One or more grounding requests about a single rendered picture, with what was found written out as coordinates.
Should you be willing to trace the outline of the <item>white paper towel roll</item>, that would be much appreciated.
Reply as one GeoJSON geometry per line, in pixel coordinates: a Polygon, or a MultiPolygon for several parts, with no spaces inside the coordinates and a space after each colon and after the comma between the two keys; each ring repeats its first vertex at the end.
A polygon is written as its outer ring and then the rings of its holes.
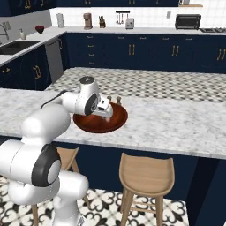
{"type": "Polygon", "coordinates": [[[58,13],[56,15],[57,25],[59,28],[64,28],[64,15],[62,13],[58,13]]]}

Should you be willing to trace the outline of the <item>dark blue island cabinet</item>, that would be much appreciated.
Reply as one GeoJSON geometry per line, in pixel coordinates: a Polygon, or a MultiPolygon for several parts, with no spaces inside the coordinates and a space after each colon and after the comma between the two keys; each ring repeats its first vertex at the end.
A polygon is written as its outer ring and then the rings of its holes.
{"type": "Polygon", "coordinates": [[[98,147],[57,141],[56,146],[77,148],[77,163],[92,188],[120,192],[121,154],[174,162],[175,183],[167,197],[183,200],[190,226],[223,226],[226,222],[226,160],[166,154],[114,147],[98,147]]]}

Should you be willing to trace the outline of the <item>brown coffee machine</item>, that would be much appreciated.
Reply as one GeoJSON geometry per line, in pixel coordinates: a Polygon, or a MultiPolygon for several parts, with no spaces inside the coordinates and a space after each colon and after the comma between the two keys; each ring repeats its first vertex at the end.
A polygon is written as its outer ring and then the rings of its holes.
{"type": "Polygon", "coordinates": [[[92,25],[92,14],[91,13],[84,13],[83,14],[83,18],[85,20],[84,29],[85,30],[92,29],[93,28],[93,25],[92,25]]]}

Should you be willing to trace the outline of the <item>grey dishwasher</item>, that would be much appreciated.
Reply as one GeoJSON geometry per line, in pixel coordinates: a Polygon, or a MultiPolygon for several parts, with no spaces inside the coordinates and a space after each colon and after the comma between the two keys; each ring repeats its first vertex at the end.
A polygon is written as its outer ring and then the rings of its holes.
{"type": "Polygon", "coordinates": [[[59,39],[56,38],[52,41],[47,42],[45,44],[45,49],[49,64],[51,80],[53,83],[55,83],[64,73],[59,39]]]}

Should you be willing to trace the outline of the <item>dark blue sink cupboards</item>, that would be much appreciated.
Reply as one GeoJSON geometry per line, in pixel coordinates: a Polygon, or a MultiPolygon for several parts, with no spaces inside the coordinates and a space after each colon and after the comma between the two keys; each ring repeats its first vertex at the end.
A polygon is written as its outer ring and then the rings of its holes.
{"type": "Polygon", "coordinates": [[[0,87],[43,91],[51,84],[44,46],[0,67],[0,87]]]}

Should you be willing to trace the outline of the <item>round brown wooden bowl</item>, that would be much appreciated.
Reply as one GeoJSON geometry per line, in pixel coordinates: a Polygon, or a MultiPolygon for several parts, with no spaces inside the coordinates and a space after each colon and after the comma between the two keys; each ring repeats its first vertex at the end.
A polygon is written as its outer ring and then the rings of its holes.
{"type": "Polygon", "coordinates": [[[116,103],[111,103],[113,116],[107,122],[100,116],[90,115],[81,116],[74,114],[73,122],[85,132],[91,133],[107,133],[113,132],[123,126],[128,118],[128,113],[124,107],[116,103]]]}

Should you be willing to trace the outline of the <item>light wooden bar stool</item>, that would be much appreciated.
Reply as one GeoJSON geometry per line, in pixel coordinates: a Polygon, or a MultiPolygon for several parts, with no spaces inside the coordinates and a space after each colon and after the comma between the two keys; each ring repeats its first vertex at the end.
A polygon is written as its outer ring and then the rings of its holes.
{"type": "MultiPolygon", "coordinates": [[[[57,149],[57,152],[59,153],[62,162],[62,170],[73,169],[75,172],[79,173],[78,164],[76,162],[76,155],[78,151],[78,148],[66,149],[59,147],[57,149]]],[[[39,218],[37,205],[32,205],[32,213],[34,218],[34,226],[38,226],[39,218]]]]}
{"type": "Polygon", "coordinates": [[[162,226],[163,197],[172,190],[175,183],[173,159],[163,160],[122,153],[119,179],[123,186],[120,226],[126,225],[131,211],[148,211],[132,207],[132,204],[141,205],[141,202],[133,201],[134,195],[155,198],[155,204],[150,204],[150,207],[155,207],[155,211],[148,212],[156,214],[156,226],[162,226]]]}

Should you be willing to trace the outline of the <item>rail with hanging tools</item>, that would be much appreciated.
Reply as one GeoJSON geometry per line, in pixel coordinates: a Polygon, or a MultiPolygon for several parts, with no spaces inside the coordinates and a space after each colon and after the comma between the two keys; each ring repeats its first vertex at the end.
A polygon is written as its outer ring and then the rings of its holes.
{"type": "Polygon", "coordinates": [[[117,16],[116,23],[118,25],[123,25],[124,16],[128,16],[129,13],[130,13],[129,11],[116,11],[116,16],[117,16]]]}

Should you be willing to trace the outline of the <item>black hob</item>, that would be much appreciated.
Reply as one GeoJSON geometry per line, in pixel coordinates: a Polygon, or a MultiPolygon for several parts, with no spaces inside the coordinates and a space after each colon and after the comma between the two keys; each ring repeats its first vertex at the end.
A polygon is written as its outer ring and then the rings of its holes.
{"type": "Polygon", "coordinates": [[[216,28],[200,28],[202,33],[221,33],[226,34],[226,28],[216,27],[216,28]]]}

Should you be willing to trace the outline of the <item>wooden wall shelf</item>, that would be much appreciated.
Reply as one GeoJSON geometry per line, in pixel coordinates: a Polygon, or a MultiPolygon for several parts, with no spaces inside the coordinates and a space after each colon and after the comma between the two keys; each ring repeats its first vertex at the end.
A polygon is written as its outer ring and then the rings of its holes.
{"type": "Polygon", "coordinates": [[[202,4],[193,4],[193,3],[190,3],[190,0],[178,0],[178,7],[186,7],[186,8],[202,8],[203,5],[202,4]]]}

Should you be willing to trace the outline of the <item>black toaster oven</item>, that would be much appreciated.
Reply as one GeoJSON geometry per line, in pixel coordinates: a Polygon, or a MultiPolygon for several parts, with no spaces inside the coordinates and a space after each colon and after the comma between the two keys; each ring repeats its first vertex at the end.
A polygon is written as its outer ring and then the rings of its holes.
{"type": "Polygon", "coordinates": [[[176,16],[175,28],[198,30],[200,28],[201,16],[199,14],[178,14],[176,16]]]}

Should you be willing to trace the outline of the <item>dark blue lower cupboards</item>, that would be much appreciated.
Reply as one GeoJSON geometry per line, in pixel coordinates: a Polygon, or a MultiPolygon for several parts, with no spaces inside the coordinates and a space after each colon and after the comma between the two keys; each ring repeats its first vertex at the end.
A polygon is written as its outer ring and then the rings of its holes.
{"type": "Polygon", "coordinates": [[[226,74],[226,37],[187,34],[65,33],[63,67],[226,74]]]}

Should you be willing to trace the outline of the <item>dark blue upper cupboards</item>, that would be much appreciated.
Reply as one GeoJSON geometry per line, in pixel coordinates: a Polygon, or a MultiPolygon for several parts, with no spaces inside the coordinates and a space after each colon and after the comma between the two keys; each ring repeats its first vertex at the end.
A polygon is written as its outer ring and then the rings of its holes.
{"type": "Polygon", "coordinates": [[[0,0],[0,17],[56,7],[178,7],[179,0],[0,0]]]}

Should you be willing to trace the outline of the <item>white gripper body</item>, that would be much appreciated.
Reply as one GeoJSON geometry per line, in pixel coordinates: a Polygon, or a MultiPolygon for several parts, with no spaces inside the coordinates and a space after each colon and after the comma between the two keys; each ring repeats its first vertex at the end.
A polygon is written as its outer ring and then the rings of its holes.
{"type": "Polygon", "coordinates": [[[113,109],[112,109],[112,106],[109,105],[107,107],[107,109],[102,113],[102,118],[106,121],[106,122],[109,122],[110,119],[112,118],[113,116],[113,109]]]}

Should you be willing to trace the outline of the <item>dark sink basin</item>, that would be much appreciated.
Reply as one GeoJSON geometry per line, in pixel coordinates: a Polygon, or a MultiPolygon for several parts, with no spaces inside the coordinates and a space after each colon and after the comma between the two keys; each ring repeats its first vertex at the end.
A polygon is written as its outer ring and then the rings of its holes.
{"type": "Polygon", "coordinates": [[[37,44],[37,41],[13,41],[0,47],[0,55],[14,55],[37,44]]]}

